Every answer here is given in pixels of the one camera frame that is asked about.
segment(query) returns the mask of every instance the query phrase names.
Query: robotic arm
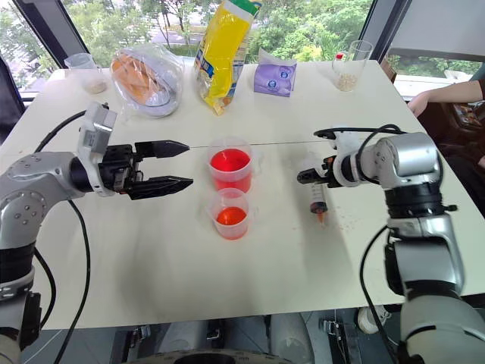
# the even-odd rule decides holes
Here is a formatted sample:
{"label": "robotic arm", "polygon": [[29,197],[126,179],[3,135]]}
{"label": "robotic arm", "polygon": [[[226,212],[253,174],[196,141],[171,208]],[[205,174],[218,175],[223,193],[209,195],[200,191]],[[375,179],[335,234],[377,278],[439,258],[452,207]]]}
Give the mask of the robotic arm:
{"label": "robotic arm", "polygon": [[19,363],[20,350],[39,335],[40,294],[33,286],[32,259],[40,225],[58,202],[95,191],[145,199],[177,193],[188,178],[143,180],[144,158],[173,157],[188,146],[170,140],[108,146],[116,113],[98,103],[86,110],[78,153],[36,152],[0,176],[0,364]]}
{"label": "robotic arm", "polygon": [[405,297],[400,363],[479,363],[485,358],[485,323],[459,297],[465,274],[452,222],[440,193],[437,149],[424,133],[385,137],[361,149],[353,132],[322,130],[337,155],[321,168],[302,171],[302,184],[384,189],[393,241],[385,249],[390,289]]}

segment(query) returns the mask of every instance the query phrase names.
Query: seeds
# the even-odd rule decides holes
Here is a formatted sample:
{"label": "seeds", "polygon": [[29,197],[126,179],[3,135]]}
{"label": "seeds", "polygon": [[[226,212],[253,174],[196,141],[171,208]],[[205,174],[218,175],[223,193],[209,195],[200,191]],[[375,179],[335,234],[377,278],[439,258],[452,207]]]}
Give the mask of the seeds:
{"label": "seeds", "polygon": [[336,87],[340,91],[352,91],[357,84],[357,77],[353,74],[341,74],[337,83]]}

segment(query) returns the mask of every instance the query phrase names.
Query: yellow package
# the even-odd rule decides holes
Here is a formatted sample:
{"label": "yellow package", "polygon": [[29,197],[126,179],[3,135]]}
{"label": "yellow package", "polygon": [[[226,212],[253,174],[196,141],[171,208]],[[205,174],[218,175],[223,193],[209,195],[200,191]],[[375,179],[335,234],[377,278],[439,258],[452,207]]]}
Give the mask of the yellow package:
{"label": "yellow package", "polygon": [[260,7],[255,0],[223,0],[200,43],[194,64],[197,87],[218,115],[234,97],[246,58],[249,28]]}

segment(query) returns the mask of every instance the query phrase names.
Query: person's arm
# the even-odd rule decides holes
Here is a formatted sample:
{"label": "person's arm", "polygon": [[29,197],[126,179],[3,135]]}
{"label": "person's arm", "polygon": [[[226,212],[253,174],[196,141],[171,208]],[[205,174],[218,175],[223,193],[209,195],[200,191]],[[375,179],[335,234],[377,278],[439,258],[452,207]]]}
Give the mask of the person's arm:
{"label": "person's arm", "polygon": [[485,155],[480,158],[480,161],[478,161],[478,165],[485,169]]}
{"label": "person's arm", "polygon": [[485,80],[455,83],[441,89],[431,89],[415,96],[408,103],[417,118],[428,102],[476,102],[485,99]]}

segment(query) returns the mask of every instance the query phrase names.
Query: measuring cup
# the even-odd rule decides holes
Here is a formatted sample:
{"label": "measuring cup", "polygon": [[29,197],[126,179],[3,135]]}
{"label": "measuring cup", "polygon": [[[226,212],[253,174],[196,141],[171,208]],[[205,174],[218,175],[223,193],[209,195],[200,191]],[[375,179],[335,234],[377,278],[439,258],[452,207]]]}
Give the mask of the measuring cup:
{"label": "measuring cup", "polygon": [[332,69],[336,74],[336,87],[340,91],[352,91],[362,75],[365,63],[372,54],[374,47],[364,40],[350,43],[347,52],[338,52],[332,61]]}
{"label": "measuring cup", "polygon": [[248,230],[249,202],[241,190],[224,188],[217,191],[209,203],[207,213],[217,232],[225,239],[239,239]]}
{"label": "measuring cup", "polygon": [[105,76],[89,53],[77,53],[64,59],[64,63],[70,70],[74,70],[81,86],[88,93],[101,93],[106,89]]}
{"label": "measuring cup", "polygon": [[229,136],[211,143],[207,164],[215,188],[237,188],[248,192],[251,187],[253,153],[247,142]]}

